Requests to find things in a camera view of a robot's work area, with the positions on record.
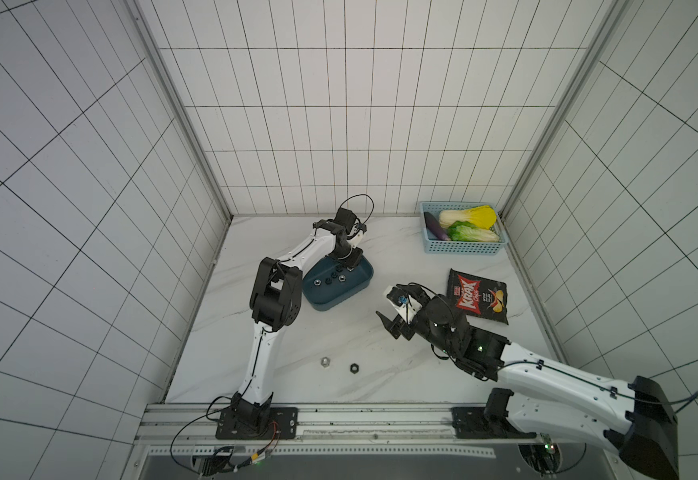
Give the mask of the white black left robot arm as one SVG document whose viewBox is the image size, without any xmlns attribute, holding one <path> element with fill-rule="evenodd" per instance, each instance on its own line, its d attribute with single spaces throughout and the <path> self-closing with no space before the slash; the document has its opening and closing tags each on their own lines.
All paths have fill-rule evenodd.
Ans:
<svg viewBox="0 0 698 480">
<path fill-rule="evenodd" d="M 355 267 L 363 256 L 359 243 L 366 231 L 367 227 L 359 222 L 342 227 L 334 220 L 321 220 L 292 250 L 261 261 L 249 302 L 255 330 L 240 387 L 244 401 L 262 406 L 273 397 L 271 380 L 277 355 L 287 327 L 300 313 L 304 275 L 325 258 Z"/>
</svg>

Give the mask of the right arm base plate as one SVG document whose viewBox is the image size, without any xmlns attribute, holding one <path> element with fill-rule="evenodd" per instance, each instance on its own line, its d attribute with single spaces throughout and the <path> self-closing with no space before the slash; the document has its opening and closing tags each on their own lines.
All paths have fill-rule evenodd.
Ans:
<svg viewBox="0 0 698 480">
<path fill-rule="evenodd" d="M 453 407 L 452 426 L 458 439 L 535 439 L 534 432 L 525 433 L 508 420 L 508 403 L 514 392 L 505 388 L 494 388 L 483 407 Z"/>
</svg>

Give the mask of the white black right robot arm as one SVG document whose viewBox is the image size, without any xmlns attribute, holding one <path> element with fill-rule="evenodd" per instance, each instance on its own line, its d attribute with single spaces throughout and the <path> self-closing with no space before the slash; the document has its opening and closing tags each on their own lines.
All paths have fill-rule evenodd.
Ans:
<svg viewBox="0 0 698 480">
<path fill-rule="evenodd" d="M 658 382 L 598 376 L 537 354 L 471 325 L 417 283 L 390 286 L 384 296 L 396 315 L 380 319 L 394 338 L 419 336 L 459 370 L 497 383 L 484 410 L 488 432 L 561 437 L 612 452 L 652 479 L 679 478 L 679 422 Z"/>
</svg>

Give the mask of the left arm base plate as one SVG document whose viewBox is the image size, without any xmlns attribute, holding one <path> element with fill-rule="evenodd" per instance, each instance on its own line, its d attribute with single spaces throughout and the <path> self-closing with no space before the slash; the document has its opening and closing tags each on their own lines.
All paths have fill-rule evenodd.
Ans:
<svg viewBox="0 0 698 480">
<path fill-rule="evenodd" d="M 224 408 L 217 420 L 217 440 L 291 440 L 296 437 L 299 410 L 295 407 L 267 407 L 245 411 Z"/>
</svg>

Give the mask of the dark teal storage box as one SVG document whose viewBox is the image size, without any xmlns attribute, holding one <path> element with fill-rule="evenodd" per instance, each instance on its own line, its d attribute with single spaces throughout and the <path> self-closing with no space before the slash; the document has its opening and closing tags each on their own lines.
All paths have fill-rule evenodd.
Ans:
<svg viewBox="0 0 698 480">
<path fill-rule="evenodd" d="M 337 306 L 353 295 L 364 290 L 374 276 L 374 268 L 366 257 L 363 257 L 353 274 L 348 274 L 348 268 L 343 267 L 330 257 L 320 260 L 304 277 L 302 290 L 310 305 L 317 311 L 327 311 Z M 345 282 L 340 282 L 338 277 L 332 278 L 331 272 L 336 271 L 338 277 L 346 276 Z M 325 278 L 331 277 L 330 285 L 325 283 Z M 314 280 L 319 278 L 322 284 L 317 287 Z"/>
</svg>

